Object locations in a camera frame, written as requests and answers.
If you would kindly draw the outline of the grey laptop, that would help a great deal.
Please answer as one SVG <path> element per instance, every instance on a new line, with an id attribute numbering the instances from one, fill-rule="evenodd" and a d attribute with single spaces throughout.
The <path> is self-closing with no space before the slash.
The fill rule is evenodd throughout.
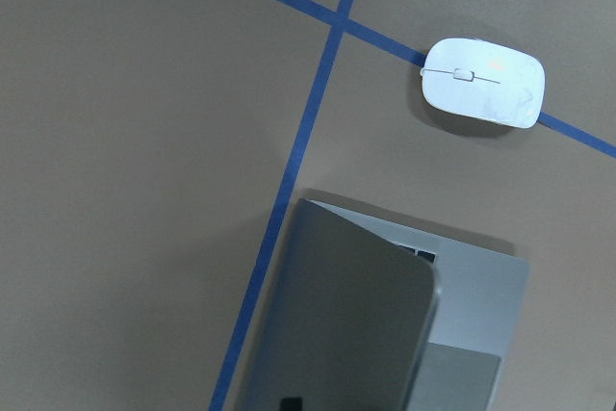
<path id="1" fill-rule="evenodd" d="M 317 200 L 295 207 L 239 410 L 486 410 L 520 258 Z"/>

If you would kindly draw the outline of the white computer mouse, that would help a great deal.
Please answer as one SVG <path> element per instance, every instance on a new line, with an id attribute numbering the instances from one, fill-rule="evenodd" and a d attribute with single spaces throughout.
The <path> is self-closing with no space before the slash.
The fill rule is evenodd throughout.
<path id="1" fill-rule="evenodd" d="M 480 39 L 448 38 L 429 50 L 423 96 L 432 107 L 498 125 L 527 129 L 541 113 L 546 74 L 534 57 Z"/>

